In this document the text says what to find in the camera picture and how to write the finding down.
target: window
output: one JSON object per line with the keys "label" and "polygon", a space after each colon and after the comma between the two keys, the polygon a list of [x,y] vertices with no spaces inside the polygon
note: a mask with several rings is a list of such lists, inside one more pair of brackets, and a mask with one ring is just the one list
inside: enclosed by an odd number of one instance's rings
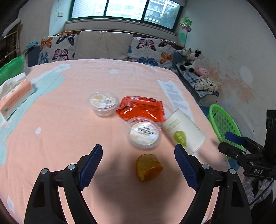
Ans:
{"label": "window", "polygon": [[171,0],[73,0],[70,20],[123,18],[174,31],[182,8]]}

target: green plastic basket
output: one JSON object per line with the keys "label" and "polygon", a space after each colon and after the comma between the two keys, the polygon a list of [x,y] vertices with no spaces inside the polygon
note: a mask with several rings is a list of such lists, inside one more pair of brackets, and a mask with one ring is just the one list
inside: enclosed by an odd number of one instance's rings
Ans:
{"label": "green plastic basket", "polygon": [[243,147],[241,145],[226,140],[224,137],[225,133],[227,132],[233,133],[238,136],[242,135],[234,120],[222,107],[216,104],[211,105],[209,109],[209,115],[207,116],[207,118],[210,121],[215,131],[215,134],[217,135],[220,142],[227,142],[230,145],[233,145],[243,150]]}
{"label": "green plastic basket", "polygon": [[12,59],[9,63],[0,68],[0,85],[6,80],[19,75],[24,67],[23,55]]}

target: bed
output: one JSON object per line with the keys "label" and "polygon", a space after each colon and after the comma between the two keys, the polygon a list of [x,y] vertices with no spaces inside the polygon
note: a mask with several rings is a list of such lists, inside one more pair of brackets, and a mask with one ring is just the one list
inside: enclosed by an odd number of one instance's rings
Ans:
{"label": "bed", "polygon": [[[206,133],[197,152],[201,163],[226,171],[226,157],[219,153],[211,124],[178,77],[168,69],[111,59],[58,61],[36,65],[27,75],[35,87],[31,95],[0,129],[0,198],[20,224],[41,169],[62,170],[87,155],[98,143],[103,158],[82,192],[99,224],[178,224],[195,191],[190,188],[174,158],[174,146],[163,134],[150,150],[137,150],[125,133],[125,122],[116,113],[98,117],[88,105],[89,96],[108,90],[121,100],[144,96],[171,105],[158,80],[173,82],[189,103],[196,125]],[[155,154],[164,167],[149,182],[135,174],[135,161],[145,153]],[[205,215],[211,218],[218,189],[214,189]],[[68,223],[74,223],[64,192],[60,189]]]}

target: windowsill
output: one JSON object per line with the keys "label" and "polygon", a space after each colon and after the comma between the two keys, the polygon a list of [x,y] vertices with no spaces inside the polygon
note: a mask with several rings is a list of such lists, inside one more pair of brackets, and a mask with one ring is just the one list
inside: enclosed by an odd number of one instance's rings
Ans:
{"label": "windowsill", "polygon": [[89,18],[80,20],[71,20],[65,22],[65,30],[114,30],[128,31],[137,34],[155,36],[158,38],[176,40],[177,34],[174,32],[145,24],[137,21],[113,18]]}

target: bread piece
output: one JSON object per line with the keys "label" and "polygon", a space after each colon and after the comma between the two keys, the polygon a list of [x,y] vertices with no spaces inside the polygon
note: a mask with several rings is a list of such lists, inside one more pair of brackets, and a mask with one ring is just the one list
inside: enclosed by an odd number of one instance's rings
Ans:
{"label": "bread piece", "polygon": [[141,155],[136,161],[136,174],[141,181],[155,178],[162,170],[161,163],[153,154]]}

